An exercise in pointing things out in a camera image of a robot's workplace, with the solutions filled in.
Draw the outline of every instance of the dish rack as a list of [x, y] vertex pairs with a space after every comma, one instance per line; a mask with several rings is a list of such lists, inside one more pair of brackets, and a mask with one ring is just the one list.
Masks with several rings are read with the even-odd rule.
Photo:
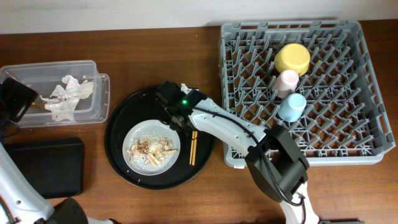
[[[275, 55], [289, 43], [311, 55], [295, 91], [307, 105], [293, 123], [276, 116], [282, 101], [271, 90], [279, 74]], [[375, 164], [395, 146], [359, 22], [227, 23], [219, 45], [223, 108], [267, 128], [282, 125], [311, 165]], [[224, 160], [234, 168], [246, 165], [227, 144]]]

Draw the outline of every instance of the plate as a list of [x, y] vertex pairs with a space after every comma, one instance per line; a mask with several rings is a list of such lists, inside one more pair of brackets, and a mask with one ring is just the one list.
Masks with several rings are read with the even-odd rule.
[[[147, 160], [145, 155], [134, 156], [132, 161], [130, 161], [129, 154], [126, 149], [130, 149], [134, 145], [136, 139], [143, 140], [148, 136], [153, 138], [160, 138], [161, 136], [166, 136], [169, 140], [173, 141], [173, 149], [178, 151], [166, 155], [164, 161], [158, 167], [154, 167], [151, 163], [144, 164]], [[147, 120], [135, 125], [126, 135], [123, 141], [123, 158], [127, 165], [138, 174], [142, 175], [157, 175], [168, 170], [177, 161], [178, 155], [180, 154], [180, 138], [176, 131], [170, 129], [170, 127], [159, 120]]]
[[104, 136], [105, 153], [112, 168], [126, 181], [146, 189], [169, 189], [185, 183], [205, 166], [213, 150], [214, 137], [198, 132], [195, 166], [189, 164], [192, 132], [177, 131], [180, 153], [172, 166], [156, 175], [142, 175], [133, 170], [123, 156], [123, 142], [128, 132], [147, 120], [170, 123], [170, 116], [155, 99], [157, 86], [133, 93], [123, 100], [109, 117]]

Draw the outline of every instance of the clear container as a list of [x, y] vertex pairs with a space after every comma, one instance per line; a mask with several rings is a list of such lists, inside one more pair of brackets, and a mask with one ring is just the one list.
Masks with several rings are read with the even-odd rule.
[[[84, 80], [93, 82], [93, 93], [88, 98], [80, 100], [76, 110], [72, 112], [52, 113], [43, 108], [29, 108], [18, 123], [20, 127], [88, 124], [106, 121], [110, 100], [109, 77], [107, 74], [99, 74], [96, 64], [92, 60], [5, 66], [0, 70], [0, 83], [11, 77], [35, 90], [44, 98], [48, 98], [57, 85], [66, 87], [66, 84], [61, 81], [66, 75], [73, 76], [79, 83]], [[35, 103], [43, 103], [43, 101], [40, 97], [37, 97]], [[74, 121], [68, 119], [55, 121], [53, 119], [56, 115], [67, 113], [73, 113]]]

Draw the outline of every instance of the round black tray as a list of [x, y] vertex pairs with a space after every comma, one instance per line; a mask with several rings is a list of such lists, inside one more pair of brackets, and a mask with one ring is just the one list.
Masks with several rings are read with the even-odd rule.
[[213, 149], [214, 137], [198, 132], [195, 166], [189, 164], [192, 132], [178, 132], [181, 151], [175, 164], [167, 171], [153, 176], [134, 172], [123, 158], [123, 141], [136, 124], [149, 119], [168, 123], [170, 116], [156, 101], [157, 86], [140, 90], [127, 97], [109, 118], [105, 131], [105, 152], [113, 169], [126, 181], [146, 189], [168, 189], [178, 186], [194, 177], [206, 164]]

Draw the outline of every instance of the brown wooden surface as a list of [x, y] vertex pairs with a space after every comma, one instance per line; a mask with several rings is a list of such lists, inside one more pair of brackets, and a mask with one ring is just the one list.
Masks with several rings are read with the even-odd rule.
[[[362, 22], [393, 133], [398, 133], [396, 72], [398, 21]], [[219, 27], [0, 35], [0, 67], [91, 59], [111, 79], [111, 108], [166, 80], [197, 86], [221, 103]], [[79, 137], [86, 147], [84, 192], [75, 197], [87, 215], [123, 223], [239, 223], [284, 219], [278, 203], [254, 184], [247, 169], [223, 160], [217, 141], [205, 168], [170, 190], [135, 187], [113, 171], [104, 152], [106, 123], [23, 129], [11, 142]], [[312, 167], [308, 191], [324, 220], [398, 222], [398, 151], [373, 166]], [[62, 199], [52, 200], [54, 204]]]

